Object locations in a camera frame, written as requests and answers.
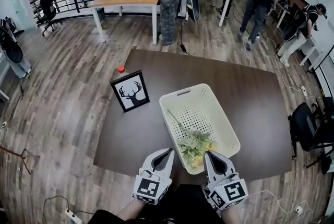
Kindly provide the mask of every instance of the white laundry basket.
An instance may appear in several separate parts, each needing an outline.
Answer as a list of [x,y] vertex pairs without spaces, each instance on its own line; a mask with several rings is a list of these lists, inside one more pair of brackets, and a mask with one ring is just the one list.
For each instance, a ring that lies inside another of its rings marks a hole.
[[209,139],[216,142],[216,152],[229,158],[240,150],[240,142],[208,85],[200,84],[166,94],[160,98],[160,106],[175,149],[188,173],[199,174],[204,171],[204,166],[194,169],[183,158],[177,141],[184,137],[184,132],[168,110],[186,129],[210,133]]

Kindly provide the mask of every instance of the red object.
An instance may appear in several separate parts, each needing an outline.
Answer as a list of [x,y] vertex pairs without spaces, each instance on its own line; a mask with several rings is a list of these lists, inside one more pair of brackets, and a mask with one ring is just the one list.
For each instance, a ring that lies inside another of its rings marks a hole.
[[117,71],[118,71],[120,74],[124,73],[124,72],[125,72],[125,67],[124,67],[124,65],[121,64],[121,65],[117,68]]

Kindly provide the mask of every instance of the framed picture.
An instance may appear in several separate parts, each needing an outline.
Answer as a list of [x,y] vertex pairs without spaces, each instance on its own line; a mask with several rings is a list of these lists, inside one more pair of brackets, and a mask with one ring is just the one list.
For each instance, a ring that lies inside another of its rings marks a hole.
[[150,101],[140,70],[110,82],[110,85],[124,112]]

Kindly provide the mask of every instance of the white pants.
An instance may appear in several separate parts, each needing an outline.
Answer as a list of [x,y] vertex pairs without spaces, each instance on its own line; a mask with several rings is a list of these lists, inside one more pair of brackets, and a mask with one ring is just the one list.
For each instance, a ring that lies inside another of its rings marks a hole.
[[283,57],[287,61],[292,53],[294,53],[308,41],[309,39],[305,39],[303,34],[299,32],[297,36],[283,44],[277,55]]

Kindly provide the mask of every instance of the power strip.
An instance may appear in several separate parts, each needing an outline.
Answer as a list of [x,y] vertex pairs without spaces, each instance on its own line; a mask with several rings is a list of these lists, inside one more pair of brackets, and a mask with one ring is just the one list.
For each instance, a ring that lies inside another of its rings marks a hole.
[[74,213],[71,210],[69,210],[69,209],[65,210],[65,214],[71,220],[73,220],[76,224],[84,224],[84,222],[80,218],[78,218],[76,215],[74,215]]
[[304,97],[307,99],[307,92],[304,86],[301,87]]

